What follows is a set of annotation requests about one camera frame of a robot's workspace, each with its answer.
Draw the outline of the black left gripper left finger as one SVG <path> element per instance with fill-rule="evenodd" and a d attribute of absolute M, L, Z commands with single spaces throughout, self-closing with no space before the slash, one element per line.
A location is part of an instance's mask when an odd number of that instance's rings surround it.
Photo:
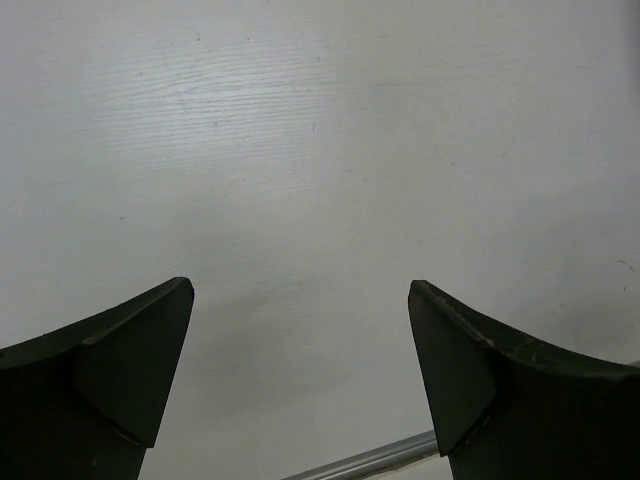
<path fill-rule="evenodd" d="M 4 479 L 136 479 L 154 447 L 194 288 L 170 279 L 1 351 Z"/>

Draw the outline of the aluminium front table rail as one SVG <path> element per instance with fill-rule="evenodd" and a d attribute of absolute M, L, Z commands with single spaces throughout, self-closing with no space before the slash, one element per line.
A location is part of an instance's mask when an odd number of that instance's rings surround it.
<path fill-rule="evenodd" d="M 313 468 L 285 480 L 365 479 L 438 455 L 434 430 Z"/>

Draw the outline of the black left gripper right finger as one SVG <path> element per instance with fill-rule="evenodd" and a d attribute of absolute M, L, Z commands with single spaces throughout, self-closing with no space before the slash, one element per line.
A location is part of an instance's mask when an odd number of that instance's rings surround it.
<path fill-rule="evenodd" d="M 457 479 L 635 479 L 639 370 L 582 355 L 415 280 L 408 310 L 440 455 Z"/>

